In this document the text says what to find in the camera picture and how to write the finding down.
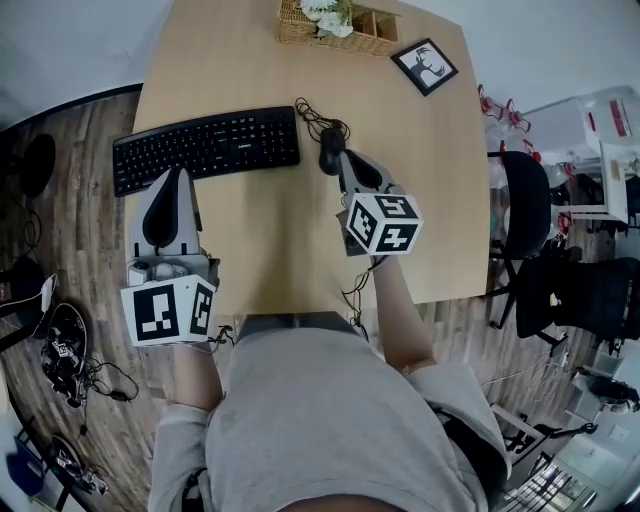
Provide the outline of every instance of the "mouse cable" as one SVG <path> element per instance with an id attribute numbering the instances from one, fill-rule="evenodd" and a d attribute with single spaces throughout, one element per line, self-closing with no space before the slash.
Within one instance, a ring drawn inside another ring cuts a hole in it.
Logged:
<path id="1" fill-rule="evenodd" d="M 340 129 L 345 141 L 351 137 L 351 130 L 347 123 L 339 119 L 329 119 L 328 117 L 321 116 L 311 108 L 309 102 L 304 98 L 298 98 L 296 100 L 296 110 L 298 115 L 307 123 L 309 135 L 316 142 L 320 142 L 320 133 L 326 128 Z"/>
<path id="2" fill-rule="evenodd" d="M 89 391 L 93 390 L 99 395 L 107 396 L 112 400 L 117 402 L 131 402 L 133 401 L 140 392 L 140 388 L 138 383 L 133 380 L 133 378 L 125 373 L 118 365 L 111 362 L 100 362 L 97 359 L 87 356 L 80 356 L 77 354 L 79 358 L 84 360 L 83 369 L 80 374 L 77 376 L 79 385 L 82 386 L 81 396 L 82 396 L 82 407 L 83 407 L 83 422 L 80 426 L 80 433 L 76 438 L 76 442 L 81 438 L 87 435 L 89 432 L 89 428 L 87 427 L 87 405 L 89 403 Z M 98 373 L 105 367 L 109 366 L 114 368 L 120 375 L 125 377 L 131 384 L 133 384 L 134 391 L 133 393 L 127 394 L 124 391 L 118 389 L 112 389 L 107 384 L 98 377 Z"/>
<path id="3" fill-rule="evenodd" d="M 351 308 L 353 312 L 353 317 L 349 321 L 349 324 L 353 327 L 358 327 L 362 331 L 362 335 L 364 339 L 369 342 L 369 333 L 367 333 L 367 329 L 365 329 L 364 325 L 362 325 L 362 290 L 367 286 L 367 282 L 369 281 L 369 276 L 371 272 L 379 268 L 385 261 L 389 259 L 389 256 L 383 256 L 379 260 L 376 260 L 375 257 L 373 259 L 373 264 L 365 270 L 362 274 L 358 274 L 355 278 L 354 288 L 349 292 L 340 292 L 342 293 L 342 298 L 347 303 L 347 305 Z M 349 296 L 353 295 L 353 301 L 349 300 Z"/>

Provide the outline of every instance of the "computer mouse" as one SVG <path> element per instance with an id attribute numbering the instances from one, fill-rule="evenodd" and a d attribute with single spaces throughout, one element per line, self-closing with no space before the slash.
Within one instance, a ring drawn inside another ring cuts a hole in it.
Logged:
<path id="1" fill-rule="evenodd" d="M 320 169 L 329 176 L 340 172 L 340 152 L 346 149 L 344 134 L 340 128 L 325 128 L 320 132 Z"/>

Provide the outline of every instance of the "white desk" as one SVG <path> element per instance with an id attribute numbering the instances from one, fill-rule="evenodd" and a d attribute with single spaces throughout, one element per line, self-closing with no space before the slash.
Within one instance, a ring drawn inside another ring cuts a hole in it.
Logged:
<path id="1" fill-rule="evenodd" d="M 627 186 L 623 166 L 618 160 L 619 151 L 616 146 L 600 142 L 604 204 L 559 206 L 558 211 L 571 212 L 574 219 L 629 222 Z"/>

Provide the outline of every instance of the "black office chair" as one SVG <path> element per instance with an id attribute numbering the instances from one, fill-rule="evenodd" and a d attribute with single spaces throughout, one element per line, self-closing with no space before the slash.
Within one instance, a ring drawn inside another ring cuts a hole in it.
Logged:
<path id="1" fill-rule="evenodd" d="M 504 259 L 509 284 L 482 296 L 488 298 L 509 294 L 500 323 L 489 324 L 502 329 L 517 296 L 517 274 L 512 260 L 530 258 L 544 246 L 551 230 L 551 196 L 547 174 L 532 156 L 518 151 L 488 153 L 487 156 L 502 158 L 507 173 L 511 207 L 507 240 L 504 244 L 493 241 L 492 247 L 499 252 L 489 255 L 491 258 Z"/>
<path id="2" fill-rule="evenodd" d="M 551 294 L 558 305 L 551 305 Z M 551 324 L 606 341 L 640 337 L 640 261 L 634 258 L 579 263 L 544 254 L 522 263 L 516 295 L 518 337 L 539 336 L 552 351 L 564 340 L 542 332 Z"/>
<path id="3" fill-rule="evenodd" d="M 22 157 L 11 153 L 13 141 L 0 138 L 0 185 L 7 176 L 18 174 L 20 191 L 29 198 L 38 197 L 46 188 L 56 162 L 56 144 L 53 137 L 43 133 L 27 146 Z"/>

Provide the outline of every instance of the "wicker basket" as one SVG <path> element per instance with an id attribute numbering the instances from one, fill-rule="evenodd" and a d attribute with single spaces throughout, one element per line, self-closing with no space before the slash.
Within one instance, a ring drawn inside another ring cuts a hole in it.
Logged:
<path id="1" fill-rule="evenodd" d="M 353 32 L 347 37 L 317 36 L 317 26 L 307 18 L 296 0 L 282 0 L 278 41 L 281 43 L 326 46 L 345 52 L 388 57 L 399 47 L 396 16 L 354 5 Z"/>

